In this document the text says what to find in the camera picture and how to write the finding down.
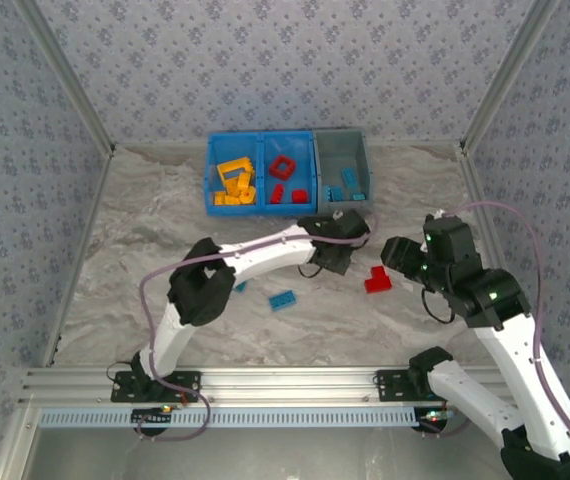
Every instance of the wall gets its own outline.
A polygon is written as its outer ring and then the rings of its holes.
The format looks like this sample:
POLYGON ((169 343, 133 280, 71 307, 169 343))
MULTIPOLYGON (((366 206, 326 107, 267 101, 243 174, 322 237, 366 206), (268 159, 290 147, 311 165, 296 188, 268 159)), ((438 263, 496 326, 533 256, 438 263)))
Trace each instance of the wall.
POLYGON ((116 142, 458 139, 531 0, 38 0, 116 142))
MULTIPOLYGON (((488 198, 517 206, 544 252, 544 344, 570 393, 570 0, 561 2, 474 153, 488 198)), ((495 223, 509 268, 535 298, 531 242, 495 223)))
POLYGON ((103 161, 10 0, 0 0, 0 439, 42 360, 103 161))

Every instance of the table surface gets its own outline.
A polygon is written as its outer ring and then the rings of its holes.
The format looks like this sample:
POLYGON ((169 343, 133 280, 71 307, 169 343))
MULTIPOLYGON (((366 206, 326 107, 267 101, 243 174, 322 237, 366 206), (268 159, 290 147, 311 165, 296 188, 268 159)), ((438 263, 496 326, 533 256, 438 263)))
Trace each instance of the table surface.
MULTIPOLYGON (((421 238, 424 217, 464 203, 467 192, 454 147, 370 146, 379 231, 352 255, 344 277, 301 277, 283 268, 232 292, 224 314, 194 335, 183 365, 404 365, 440 345, 465 365, 493 364, 459 318, 440 325, 424 312, 420 287, 392 277, 391 291, 367 295, 363 282, 380 265, 385 240, 421 238), (293 290, 294 307, 273 313, 269 297, 293 290)), ((243 242, 277 232, 295 220, 281 217, 208 217, 202 194, 205 148, 119 148, 112 159, 91 243, 65 319, 57 365, 106 365, 130 360, 148 341, 138 283, 148 272, 180 261, 199 239, 243 242)), ((471 222, 471 215, 463 216, 471 222)), ((307 266, 305 271, 315 267, 307 266)), ((168 276, 148 284, 160 319, 168 276)), ((448 317, 440 298, 433 311, 448 317)))

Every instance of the blue lego brick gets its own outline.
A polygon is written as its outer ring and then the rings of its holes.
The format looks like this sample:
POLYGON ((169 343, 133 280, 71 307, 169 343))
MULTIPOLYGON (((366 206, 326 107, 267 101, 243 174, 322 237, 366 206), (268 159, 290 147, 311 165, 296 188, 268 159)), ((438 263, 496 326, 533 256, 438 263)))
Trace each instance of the blue lego brick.
POLYGON ((343 176, 343 182, 345 182, 347 188, 358 188, 356 172, 353 168, 344 168, 341 170, 341 175, 343 176))
POLYGON ((332 193, 328 185, 323 185, 323 201, 329 202, 332 198, 332 193))
POLYGON ((269 304, 272 307, 272 312, 277 312, 283 308, 291 307, 296 305, 296 297, 294 292, 288 290, 273 297, 269 297, 269 304))
POLYGON ((329 187, 332 202, 343 201, 343 189, 341 187, 329 187))

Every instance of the gray floor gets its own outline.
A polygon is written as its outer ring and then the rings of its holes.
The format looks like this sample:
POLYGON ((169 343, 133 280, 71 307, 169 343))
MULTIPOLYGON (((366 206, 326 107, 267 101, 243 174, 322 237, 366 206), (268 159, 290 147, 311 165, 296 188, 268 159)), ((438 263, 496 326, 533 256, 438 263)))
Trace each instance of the gray floor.
POLYGON ((504 480, 475 426, 446 439, 406 428, 212 429, 183 443, 132 430, 41 430, 23 480, 504 480))
MULTIPOLYGON (((224 315, 201 328, 179 364, 371 365, 406 364, 441 345, 462 363, 492 361, 465 324, 429 319, 420 288, 391 274, 394 288, 367 295, 363 281, 380 264, 389 237, 421 237, 424 216, 467 198, 454 148, 371 147, 374 204, 379 232, 353 255, 344 277, 323 272, 313 280, 284 268, 233 292, 224 315), (298 303, 272 313, 268 297, 293 290, 298 303)), ((242 242, 281 230, 291 219, 207 217, 202 172, 205 149, 118 149, 94 225, 91 245, 65 320, 56 365, 129 360, 147 341, 138 282, 151 270, 183 258, 197 240, 242 242)), ((152 281, 148 298, 160 318, 167 276, 152 281)), ((446 316, 439 299, 434 311, 446 316)))

